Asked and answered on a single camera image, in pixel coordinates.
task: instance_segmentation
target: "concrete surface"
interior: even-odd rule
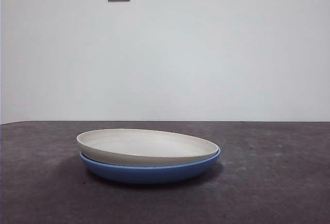
[[[218,144],[205,174],[133,186],[90,173],[76,136],[105,128]],[[330,123],[33,121],[1,125],[1,223],[330,223]]]

